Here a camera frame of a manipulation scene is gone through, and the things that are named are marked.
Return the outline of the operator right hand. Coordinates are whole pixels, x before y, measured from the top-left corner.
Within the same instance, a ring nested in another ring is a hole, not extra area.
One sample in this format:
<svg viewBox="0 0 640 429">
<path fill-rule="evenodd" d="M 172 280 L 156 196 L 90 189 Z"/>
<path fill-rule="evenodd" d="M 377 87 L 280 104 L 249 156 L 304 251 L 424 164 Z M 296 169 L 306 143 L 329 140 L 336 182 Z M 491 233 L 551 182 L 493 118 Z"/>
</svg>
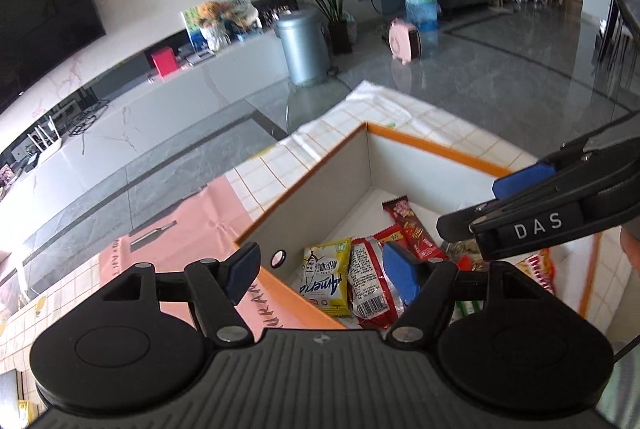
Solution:
<svg viewBox="0 0 640 429">
<path fill-rule="evenodd" d="M 627 227 L 622 227 L 620 230 L 620 247 L 634 271 L 640 273 L 640 241 L 628 231 Z"/>
</svg>

